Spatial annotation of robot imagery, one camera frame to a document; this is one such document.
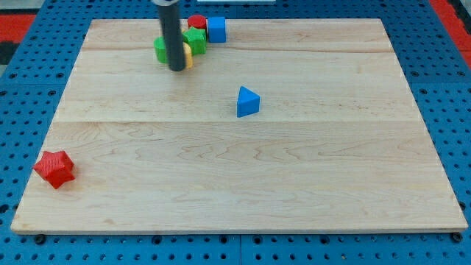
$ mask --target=wood grain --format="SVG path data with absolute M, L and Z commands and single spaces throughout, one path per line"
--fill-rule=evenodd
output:
M 157 21 L 93 21 L 16 233 L 410 233 L 467 227 L 375 19 L 237 20 L 194 67 L 155 59 Z M 236 118 L 238 88 L 261 111 Z

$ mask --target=toy block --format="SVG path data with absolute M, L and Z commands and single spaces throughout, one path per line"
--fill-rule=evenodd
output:
M 206 31 L 191 27 L 183 33 L 183 41 L 191 47 L 192 55 L 206 53 Z
M 161 63 L 167 63 L 167 54 L 163 37 L 159 37 L 154 40 L 154 49 L 155 54 L 157 55 L 157 60 L 159 60 Z
M 211 43 L 226 42 L 226 18 L 208 18 L 208 36 Z
M 203 15 L 192 15 L 188 18 L 188 28 L 204 29 L 206 31 L 206 17 Z
M 191 55 L 191 47 L 187 43 L 183 43 L 183 51 L 185 52 L 186 68 L 193 67 L 193 56 Z
M 260 110 L 260 96 L 241 86 L 237 98 L 237 118 L 241 118 Z
M 74 163 L 65 151 L 47 152 L 44 151 L 43 157 L 37 162 L 33 169 L 55 189 L 58 189 L 63 183 L 75 180 L 71 173 Z

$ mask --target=blue cube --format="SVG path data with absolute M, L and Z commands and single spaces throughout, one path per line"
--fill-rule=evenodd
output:
M 241 118 L 260 110 L 260 96 L 241 87 L 237 98 L 237 118 Z
M 212 17 L 208 18 L 208 41 L 210 43 L 226 42 L 226 18 Z

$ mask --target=blue triangle block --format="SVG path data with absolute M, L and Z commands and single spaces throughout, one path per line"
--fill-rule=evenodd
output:
M 260 96 L 241 86 L 237 98 L 237 118 L 244 117 L 260 110 Z

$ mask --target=blue pegboard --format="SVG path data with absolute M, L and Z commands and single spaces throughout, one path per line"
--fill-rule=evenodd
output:
M 381 18 L 465 216 L 471 73 L 427 1 L 198 5 L 227 18 Z M 471 232 L 306 236 L 17 236 L 15 209 L 93 18 L 156 18 L 148 0 L 46 0 L 0 79 L 0 264 L 471 264 Z

